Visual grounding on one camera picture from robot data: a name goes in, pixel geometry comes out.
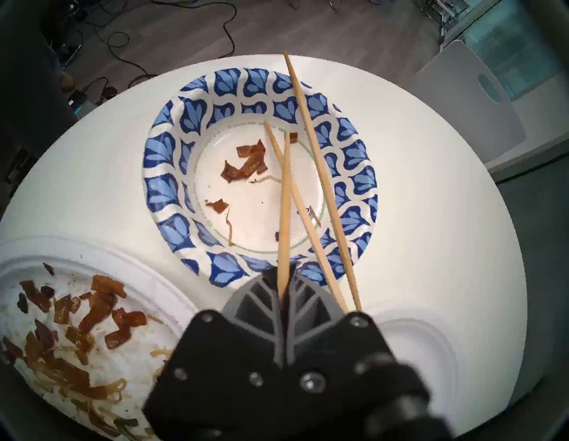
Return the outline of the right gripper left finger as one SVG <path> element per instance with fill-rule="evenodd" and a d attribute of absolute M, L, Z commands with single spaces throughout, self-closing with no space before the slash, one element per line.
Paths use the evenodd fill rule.
<path fill-rule="evenodd" d="M 270 393 L 283 367 L 276 270 L 188 324 L 143 414 L 159 440 L 278 440 Z"/>

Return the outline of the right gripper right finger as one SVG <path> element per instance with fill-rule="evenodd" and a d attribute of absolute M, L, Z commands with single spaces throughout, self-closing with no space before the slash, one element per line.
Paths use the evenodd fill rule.
<path fill-rule="evenodd" d="M 283 308 L 283 356 L 309 395 L 347 390 L 370 373 L 397 365 L 373 319 L 344 312 L 336 298 L 295 269 Z"/>

